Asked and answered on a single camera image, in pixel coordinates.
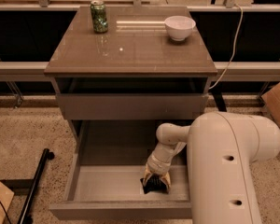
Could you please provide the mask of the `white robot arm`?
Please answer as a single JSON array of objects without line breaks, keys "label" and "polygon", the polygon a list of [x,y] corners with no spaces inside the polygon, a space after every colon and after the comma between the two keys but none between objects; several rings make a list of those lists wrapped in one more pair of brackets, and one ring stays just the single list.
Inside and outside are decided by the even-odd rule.
[{"label": "white robot arm", "polygon": [[171,187],[173,157],[187,151],[193,224],[262,224],[250,164],[280,152],[280,129],[262,116],[200,115],[190,126],[163,123],[142,182],[157,176]]}]

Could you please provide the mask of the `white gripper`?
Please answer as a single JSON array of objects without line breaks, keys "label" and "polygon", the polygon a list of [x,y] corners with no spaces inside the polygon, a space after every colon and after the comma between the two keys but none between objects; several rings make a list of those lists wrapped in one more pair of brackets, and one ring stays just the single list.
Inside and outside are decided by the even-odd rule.
[{"label": "white gripper", "polygon": [[169,161],[160,161],[156,158],[154,154],[150,154],[146,168],[148,171],[144,172],[144,178],[142,181],[143,186],[147,185],[148,180],[155,175],[160,175],[160,181],[165,185],[166,192],[169,193],[171,190],[171,177],[170,174],[167,173],[170,169],[171,163]]}]

